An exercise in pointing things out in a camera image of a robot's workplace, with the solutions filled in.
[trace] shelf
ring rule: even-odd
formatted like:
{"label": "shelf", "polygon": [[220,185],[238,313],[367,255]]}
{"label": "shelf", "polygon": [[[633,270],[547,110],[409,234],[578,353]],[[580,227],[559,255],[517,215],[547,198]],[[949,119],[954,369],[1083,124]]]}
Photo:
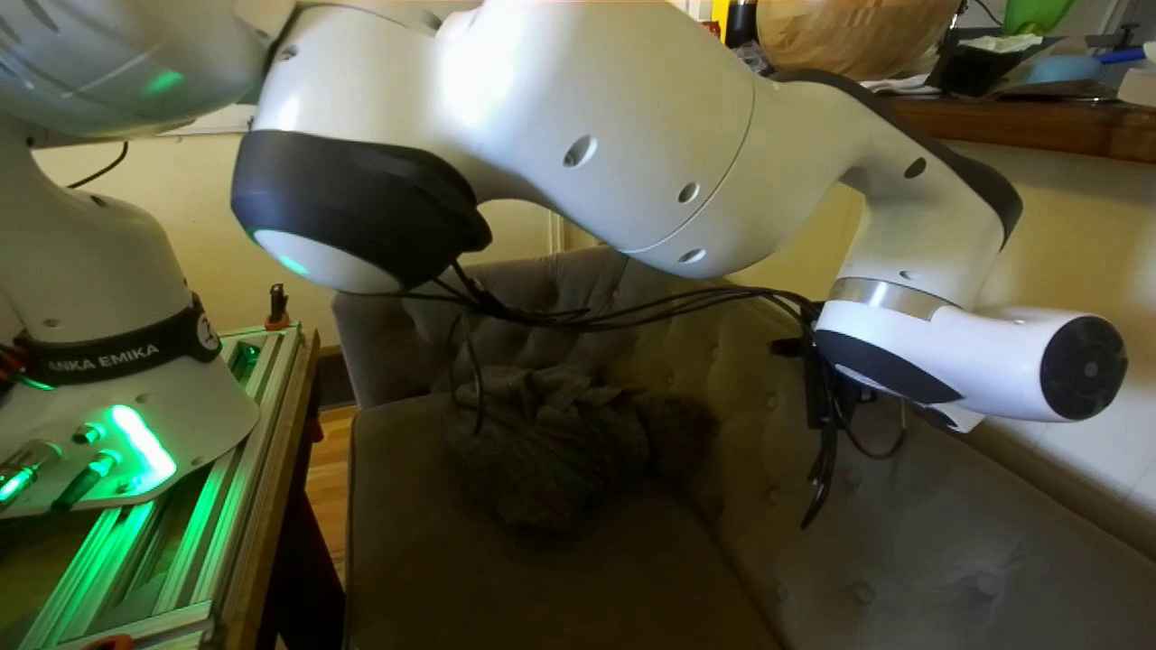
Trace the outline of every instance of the shelf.
{"label": "shelf", "polygon": [[883,97],[877,108],[937,142],[1156,163],[1156,110],[1130,103]]}

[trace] wire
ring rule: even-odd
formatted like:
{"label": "wire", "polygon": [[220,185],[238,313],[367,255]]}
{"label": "wire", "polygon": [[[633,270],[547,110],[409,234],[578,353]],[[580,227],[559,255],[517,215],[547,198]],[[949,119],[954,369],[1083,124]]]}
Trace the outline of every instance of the wire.
{"label": "wire", "polygon": [[800,346],[775,346],[775,349],[784,349],[784,353],[794,349],[806,358],[810,422],[814,422],[814,429],[819,429],[819,452],[810,467],[810,504],[806,504],[802,528],[810,528],[819,517],[819,510],[831,495],[831,477],[837,467],[837,439],[842,435],[849,435],[849,443],[867,457],[893,457],[908,439],[908,417],[902,417],[896,439],[885,447],[867,447],[861,439],[861,434],[849,427],[849,417],[854,417],[854,412],[847,409],[849,379],[814,346],[810,335],[814,335],[814,321],[819,313],[819,302],[806,298],[800,292],[753,287],[753,285],[697,285],[697,287],[667,292],[667,297],[615,306],[615,309],[578,306],[578,309],[539,313],[539,309],[517,309],[517,306],[501,302],[477,276],[471,276],[458,263],[452,263],[452,275],[458,276],[458,285],[434,276],[434,285],[440,292],[402,292],[402,297],[465,306],[449,329],[449,346],[465,349],[465,362],[471,362],[471,373],[477,381],[477,405],[465,405],[458,396],[458,387],[452,387],[455,409],[477,412],[472,434],[479,434],[479,427],[486,417],[486,409],[483,409],[486,392],[483,392],[483,373],[479,373],[471,331],[458,339],[458,325],[465,313],[497,319],[497,321],[514,321],[514,325],[529,325],[529,329],[615,331],[615,329],[642,329],[642,325],[673,321],[673,319],[682,319],[692,309],[713,309],[713,306],[738,302],[738,298],[763,298],[800,321]]}
{"label": "wire", "polygon": [[83,189],[83,185],[89,185],[89,181],[96,181],[96,178],[113,172],[128,154],[131,154],[131,142],[119,142],[119,152],[113,154],[113,163],[104,163],[102,169],[93,169],[93,172],[88,172],[88,178],[72,181],[69,189]]}

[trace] table surface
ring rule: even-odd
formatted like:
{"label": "table surface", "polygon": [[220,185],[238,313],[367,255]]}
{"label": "table surface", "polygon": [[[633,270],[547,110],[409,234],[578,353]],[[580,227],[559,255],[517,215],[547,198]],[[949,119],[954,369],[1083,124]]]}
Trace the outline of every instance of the table surface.
{"label": "table surface", "polygon": [[1156,110],[1091,102],[877,97],[900,127],[937,142],[1156,163]]}

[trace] black cable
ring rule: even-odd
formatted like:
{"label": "black cable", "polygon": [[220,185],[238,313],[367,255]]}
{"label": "black cable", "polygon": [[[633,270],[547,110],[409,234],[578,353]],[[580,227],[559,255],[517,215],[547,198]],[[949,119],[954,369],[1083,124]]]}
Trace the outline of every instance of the black cable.
{"label": "black cable", "polygon": [[104,163],[102,169],[93,169],[93,172],[88,172],[88,178],[72,181],[69,189],[83,189],[83,185],[89,185],[89,181],[96,181],[96,178],[113,172],[128,154],[131,154],[131,142],[119,142],[119,152],[113,154],[113,163]]}
{"label": "black cable", "polygon": [[[810,427],[819,429],[819,452],[810,467],[810,510],[802,517],[802,528],[810,528],[819,510],[827,504],[831,495],[831,477],[837,467],[837,439],[849,435],[854,447],[867,457],[893,457],[902,439],[908,439],[908,422],[900,427],[896,439],[883,452],[867,447],[857,429],[849,427],[849,379],[842,373],[836,373],[836,363],[814,346],[814,321],[819,313],[819,302],[800,297],[800,292],[784,292],[784,287],[753,287],[753,285],[700,285],[700,287],[686,287],[686,292],[667,292],[659,298],[642,298],[633,306],[618,306],[618,309],[549,309],[549,313],[533,313],[533,309],[517,309],[508,302],[501,302],[496,292],[486,292],[483,285],[477,285],[458,263],[452,263],[452,275],[458,276],[458,285],[436,276],[434,285],[436,292],[403,292],[403,298],[443,298],[443,302],[458,302],[465,306],[465,313],[479,313],[479,319],[497,319],[497,321],[514,321],[514,325],[531,325],[531,329],[567,329],[567,331],[615,331],[615,329],[638,329],[638,325],[654,325],[654,321],[667,321],[667,319],[682,319],[692,309],[713,309],[723,302],[738,302],[738,298],[763,298],[784,313],[792,313],[800,321],[802,331],[802,353],[806,353],[806,392],[810,392]],[[465,346],[465,362],[472,369],[472,381],[477,381],[477,405],[464,405],[458,390],[455,390],[455,405],[458,409],[472,409],[477,422],[472,434],[483,427],[486,409],[483,409],[483,376],[479,376],[479,362],[472,349],[472,339],[465,335],[458,346]]]}

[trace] curved robot link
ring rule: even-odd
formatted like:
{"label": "curved robot link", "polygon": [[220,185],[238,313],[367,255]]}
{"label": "curved robot link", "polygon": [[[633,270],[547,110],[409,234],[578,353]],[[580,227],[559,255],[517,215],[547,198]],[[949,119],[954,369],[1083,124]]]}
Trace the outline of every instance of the curved robot link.
{"label": "curved robot link", "polygon": [[1123,381],[1096,313],[972,313],[1016,189],[883,119],[831,74],[763,78],[667,4],[302,8],[235,169],[235,213],[352,292],[417,285],[483,246],[483,198],[533,198],[686,276],[748,266],[849,185],[867,227],[815,321],[857,381],[940,412],[1087,417]]}

